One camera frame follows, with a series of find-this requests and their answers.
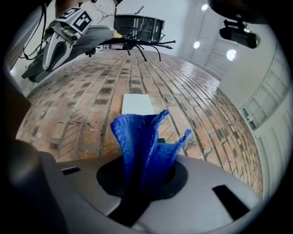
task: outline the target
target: brick floor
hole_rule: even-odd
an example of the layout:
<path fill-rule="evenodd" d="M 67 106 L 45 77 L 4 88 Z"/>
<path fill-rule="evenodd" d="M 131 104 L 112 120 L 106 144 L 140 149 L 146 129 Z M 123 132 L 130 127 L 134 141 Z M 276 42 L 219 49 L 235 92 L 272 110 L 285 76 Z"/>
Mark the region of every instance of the brick floor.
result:
<path fill-rule="evenodd" d="M 148 94 L 155 113 L 170 112 L 160 137 L 174 143 L 192 129 L 181 154 L 222 167 L 261 196 L 255 143 L 219 81 L 178 58 L 146 55 L 147 62 L 135 51 L 110 51 L 67 65 L 29 95 L 33 105 L 18 138 L 56 161 L 120 152 L 110 123 L 121 113 L 123 94 Z"/>

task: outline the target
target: cable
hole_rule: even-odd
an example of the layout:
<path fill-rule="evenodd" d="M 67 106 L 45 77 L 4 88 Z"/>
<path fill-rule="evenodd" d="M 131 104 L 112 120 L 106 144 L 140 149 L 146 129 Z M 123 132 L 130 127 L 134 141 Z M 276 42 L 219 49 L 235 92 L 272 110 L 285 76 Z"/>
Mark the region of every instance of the cable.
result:
<path fill-rule="evenodd" d="M 144 49 L 140 44 L 138 44 L 138 46 L 139 46 L 140 48 Z"/>
<path fill-rule="evenodd" d="M 32 37 L 34 36 L 35 32 L 37 31 L 37 29 L 38 29 L 38 27 L 39 27 L 39 25 L 40 25 L 40 23 L 41 23 L 41 21 L 42 21 L 43 15 L 44 15 L 44 25 L 43 25 L 43 31 L 42 31 L 42 37 L 41 37 L 41 43 L 37 46 L 37 48 L 36 48 L 36 49 L 35 49 L 30 55 L 27 55 L 27 54 L 24 52 L 24 49 L 27 47 L 28 43 L 31 41 Z M 40 21 L 39 21 L 39 23 L 38 23 L 38 26 L 37 26 L 36 30 L 34 31 L 32 37 L 31 37 L 31 39 L 28 41 L 27 45 L 26 45 L 25 48 L 23 49 L 24 57 L 19 56 L 19 58 L 22 58 L 22 59 L 25 58 L 26 60 L 34 60 L 34 59 L 36 58 L 36 56 L 35 56 L 34 58 L 29 58 L 29 56 L 33 55 L 33 54 L 37 51 L 38 47 L 40 47 L 40 50 L 39 50 L 39 51 L 41 52 L 41 50 L 42 50 L 42 44 L 43 44 L 43 38 L 44 38 L 44 34 L 45 34 L 45 29 L 46 29 L 46 21 L 47 21 L 46 6 L 45 6 L 45 4 L 42 4 L 42 15 L 41 15 L 41 19 L 40 19 Z"/>
<path fill-rule="evenodd" d="M 31 53 L 30 53 L 29 55 L 27 55 L 27 56 L 29 57 L 29 56 L 32 56 L 34 53 L 36 53 L 36 51 L 38 50 L 38 48 L 40 47 L 40 45 L 41 45 L 41 44 L 39 44 L 39 45 L 37 46 L 37 48 L 35 48 L 35 50 L 34 50 L 33 52 L 31 52 Z"/>
<path fill-rule="evenodd" d="M 106 19 L 108 16 L 125 16 L 125 15 L 137 15 L 143 8 L 144 8 L 144 6 L 142 6 L 141 8 L 140 8 L 140 10 L 139 11 L 137 11 L 136 13 L 131 13 L 131 14 L 117 14 L 117 15 L 112 15 L 112 14 L 107 14 L 107 13 L 105 13 L 105 12 L 103 12 L 103 11 L 101 11 L 100 9 L 98 9 L 97 7 L 96 7 L 96 4 L 95 3 L 93 3 L 94 5 L 95 5 L 95 8 L 96 8 L 96 10 L 98 10 L 98 11 L 100 11 L 101 13 L 102 13 L 102 19 L 97 23 L 97 24 L 99 24 L 100 22 L 102 22 L 104 19 Z"/>
<path fill-rule="evenodd" d="M 142 31 L 146 28 L 146 26 L 148 25 L 149 22 L 151 22 L 151 20 L 148 20 L 148 21 L 145 23 L 145 25 L 142 27 L 141 31 L 140 31 L 138 34 L 136 34 L 136 35 L 130 37 L 130 39 L 135 38 L 135 37 L 137 37 L 138 35 L 140 35 L 140 34 L 142 33 Z"/>
<path fill-rule="evenodd" d="M 169 43 L 176 43 L 176 41 L 170 41 L 170 42 L 158 42 L 159 45 L 163 45 L 163 44 L 169 44 Z"/>
<path fill-rule="evenodd" d="M 159 54 L 159 61 L 161 61 L 161 54 L 160 54 L 160 51 L 157 49 L 157 47 L 155 47 L 155 46 L 151 46 L 151 47 L 154 47 L 156 50 L 157 50 L 157 53 Z"/>
<path fill-rule="evenodd" d="M 139 49 L 139 51 L 141 52 L 141 55 L 143 56 L 144 60 L 147 61 L 147 59 L 146 59 L 145 55 L 143 54 L 142 50 L 137 45 L 134 45 L 134 46 Z"/>
<path fill-rule="evenodd" d="M 46 6 L 45 6 L 44 3 L 42 4 L 42 9 L 44 11 L 44 26 L 43 26 L 43 33 L 42 33 L 42 38 L 41 38 L 41 48 L 40 48 L 40 51 L 42 50 L 42 43 L 43 43 L 43 38 L 44 38 L 44 35 L 45 35 L 46 20 L 47 20 L 47 11 L 46 11 Z"/>
<path fill-rule="evenodd" d="M 128 49 L 128 47 L 126 47 L 126 49 L 127 49 L 128 55 L 129 55 L 129 56 L 131 56 L 131 54 L 130 54 L 130 52 L 129 52 L 129 49 Z"/>

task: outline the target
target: robotic arm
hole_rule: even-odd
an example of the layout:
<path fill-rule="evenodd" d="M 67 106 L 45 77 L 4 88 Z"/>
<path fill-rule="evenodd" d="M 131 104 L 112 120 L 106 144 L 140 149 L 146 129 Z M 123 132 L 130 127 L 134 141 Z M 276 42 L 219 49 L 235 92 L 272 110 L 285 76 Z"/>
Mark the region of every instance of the robotic arm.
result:
<path fill-rule="evenodd" d="M 81 8 L 70 8 L 67 12 L 55 19 L 47 29 L 48 42 L 43 54 L 43 69 L 54 70 L 61 66 L 69 57 L 73 45 L 84 35 L 92 24 L 91 17 Z M 59 61 L 52 67 L 57 46 L 63 44 L 65 52 Z"/>

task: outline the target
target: black wire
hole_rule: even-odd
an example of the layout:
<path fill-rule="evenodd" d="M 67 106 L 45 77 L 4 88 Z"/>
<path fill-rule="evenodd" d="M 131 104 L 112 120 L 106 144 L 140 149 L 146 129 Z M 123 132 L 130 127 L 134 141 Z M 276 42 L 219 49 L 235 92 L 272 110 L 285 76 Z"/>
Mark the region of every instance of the black wire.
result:
<path fill-rule="evenodd" d="M 157 53 L 159 54 L 159 61 L 161 61 L 161 54 L 160 51 L 157 49 L 157 47 L 150 45 L 151 47 L 154 47 L 157 50 Z"/>
<path fill-rule="evenodd" d="M 42 50 L 42 44 L 43 44 L 43 38 L 44 38 L 44 34 L 45 34 L 45 29 L 46 29 L 46 20 L 47 20 L 47 12 L 46 12 L 46 6 L 45 6 L 45 4 L 42 4 L 42 16 L 41 16 L 41 19 L 40 19 L 40 21 L 39 21 L 39 24 L 38 24 L 38 26 L 40 25 L 40 23 L 41 23 L 41 21 L 42 21 L 42 17 L 43 17 L 43 15 L 44 15 L 44 25 L 43 25 L 43 31 L 42 31 L 42 37 L 41 37 L 41 43 L 37 46 L 37 48 L 30 54 L 30 55 L 27 55 L 27 54 L 25 54 L 25 52 L 24 52 L 24 49 L 23 49 L 23 54 L 24 54 L 24 57 L 20 57 L 19 56 L 19 58 L 22 58 L 22 59 L 26 59 L 26 60 L 34 60 L 36 57 L 37 57 L 37 55 L 34 57 L 34 58 L 29 58 L 29 56 L 31 56 L 31 55 L 33 55 L 36 51 L 37 51 L 37 49 L 38 49 L 38 47 L 40 46 L 40 52 L 41 52 L 41 50 Z"/>
<path fill-rule="evenodd" d="M 141 31 L 140 31 L 138 34 L 136 34 L 136 35 L 130 37 L 130 39 L 135 38 L 135 37 L 137 37 L 138 35 L 140 35 L 140 34 L 142 33 L 142 31 L 146 28 L 146 26 L 148 25 L 149 22 L 151 22 L 151 20 L 148 20 L 148 21 L 145 23 L 145 25 L 142 27 Z"/>
<path fill-rule="evenodd" d="M 176 43 L 176 41 L 170 41 L 170 42 L 158 42 L 157 44 L 163 45 L 163 44 L 169 44 L 169 43 Z"/>
<path fill-rule="evenodd" d="M 31 52 L 31 53 L 30 53 L 29 55 L 27 55 L 27 56 L 29 57 L 29 56 L 32 56 L 34 53 L 36 53 L 36 51 L 38 50 L 38 48 L 40 47 L 40 45 L 41 45 L 41 44 L 39 44 L 39 45 L 37 46 L 37 48 L 35 48 L 35 50 L 34 50 L 33 52 Z"/>
<path fill-rule="evenodd" d="M 40 48 L 40 51 L 42 50 L 42 43 L 43 43 L 43 38 L 44 38 L 44 35 L 45 35 L 46 20 L 47 20 L 47 11 L 46 11 L 45 4 L 42 4 L 42 9 L 44 11 L 44 26 L 43 26 L 43 33 L 42 33 L 42 38 L 41 38 L 41 48 Z"/>
<path fill-rule="evenodd" d="M 21 58 L 21 55 L 22 55 L 22 53 L 24 53 L 24 50 L 27 48 L 27 46 L 28 46 L 28 44 L 30 43 L 31 39 L 32 39 L 32 38 L 33 38 L 33 36 L 35 35 L 35 33 L 36 33 L 36 31 L 37 31 L 38 27 L 39 27 L 39 26 L 40 26 L 40 24 L 41 24 L 42 18 L 43 18 L 43 9 L 42 9 L 42 15 L 41 15 L 40 21 L 38 22 L 38 25 L 37 25 L 37 27 L 36 27 L 35 31 L 33 32 L 33 34 L 32 34 L 32 36 L 31 36 L 31 38 L 28 40 L 28 42 L 27 42 L 26 46 L 23 48 L 23 50 L 22 50 L 21 54 L 18 56 L 19 58 Z"/>
<path fill-rule="evenodd" d="M 126 49 L 127 49 L 128 55 L 129 55 L 129 56 L 131 56 L 131 54 L 130 54 L 130 52 L 129 52 L 129 49 L 128 49 L 128 47 L 126 47 Z"/>
<path fill-rule="evenodd" d="M 137 45 L 134 45 L 134 46 L 139 49 L 139 51 L 141 52 L 141 55 L 143 56 L 144 60 L 147 61 L 147 59 L 146 59 L 145 55 L 143 54 L 142 50 Z"/>
<path fill-rule="evenodd" d="M 100 11 L 101 13 L 102 13 L 102 19 L 97 23 L 97 24 L 99 24 L 100 22 L 102 22 L 104 19 L 106 19 L 108 16 L 125 16 L 125 15 L 137 15 L 137 14 L 117 14 L 117 15 L 109 15 L 109 14 L 107 14 L 106 12 L 103 12 L 103 11 L 101 11 L 100 9 L 98 9 L 97 7 L 96 7 L 96 4 L 95 3 L 93 3 L 94 5 L 95 5 L 95 8 L 96 8 L 96 10 L 98 10 L 98 11 Z"/>
<path fill-rule="evenodd" d="M 157 43 L 157 42 L 147 42 L 147 41 L 141 41 L 141 40 L 131 40 L 131 39 L 127 39 L 125 37 L 122 37 L 122 38 L 113 38 L 113 39 L 110 39 L 108 41 L 104 41 L 102 42 L 100 45 L 108 45 L 108 44 L 129 44 L 129 45 L 145 45 L 145 46 L 149 46 L 149 45 L 153 45 L 153 46 L 160 46 L 160 47 L 164 47 L 164 48 L 167 48 L 167 49 L 173 49 L 172 47 L 170 46 L 167 46 L 165 44 L 162 44 L 162 43 Z"/>

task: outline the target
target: blue rag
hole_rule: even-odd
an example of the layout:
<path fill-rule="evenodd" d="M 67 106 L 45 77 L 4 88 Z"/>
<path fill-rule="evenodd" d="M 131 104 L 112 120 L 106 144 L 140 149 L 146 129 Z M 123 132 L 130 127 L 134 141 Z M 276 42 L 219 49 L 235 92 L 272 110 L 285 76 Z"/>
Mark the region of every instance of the blue rag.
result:
<path fill-rule="evenodd" d="M 135 187 L 142 195 L 144 191 L 164 184 L 178 152 L 191 133 L 186 130 L 175 144 L 158 143 L 158 128 L 168 114 L 167 110 L 158 115 L 126 114 L 111 123 L 123 154 L 125 189 Z"/>

